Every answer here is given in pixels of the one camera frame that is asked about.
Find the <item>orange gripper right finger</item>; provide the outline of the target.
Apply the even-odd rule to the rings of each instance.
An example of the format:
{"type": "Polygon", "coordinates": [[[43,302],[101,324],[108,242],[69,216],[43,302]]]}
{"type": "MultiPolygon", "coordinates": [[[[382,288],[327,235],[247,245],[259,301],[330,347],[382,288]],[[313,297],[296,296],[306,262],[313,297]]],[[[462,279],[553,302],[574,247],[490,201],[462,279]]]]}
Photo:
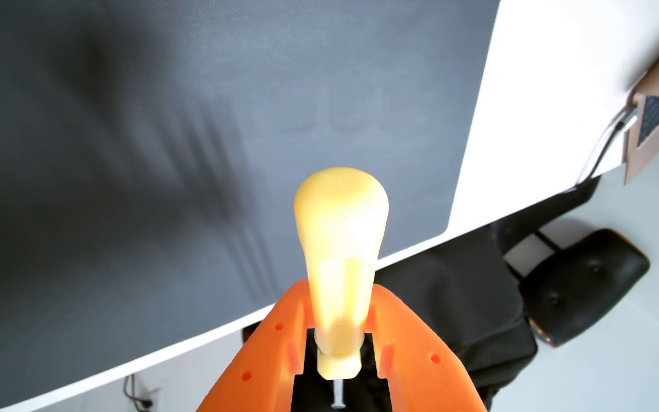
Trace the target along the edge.
{"type": "Polygon", "coordinates": [[[458,357],[384,286],[373,285],[365,330],[393,411],[486,411],[458,357]]]}

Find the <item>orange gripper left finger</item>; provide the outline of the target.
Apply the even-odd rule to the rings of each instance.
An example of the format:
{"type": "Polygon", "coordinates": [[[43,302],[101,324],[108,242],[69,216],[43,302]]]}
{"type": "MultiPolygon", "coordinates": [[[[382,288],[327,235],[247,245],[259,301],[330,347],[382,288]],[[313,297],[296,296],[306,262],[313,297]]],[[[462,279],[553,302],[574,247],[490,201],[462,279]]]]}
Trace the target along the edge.
{"type": "Polygon", "coordinates": [[[197,411],[289,411],[313,326],[308,280],[302,279],[261,321],[197,411]]]}

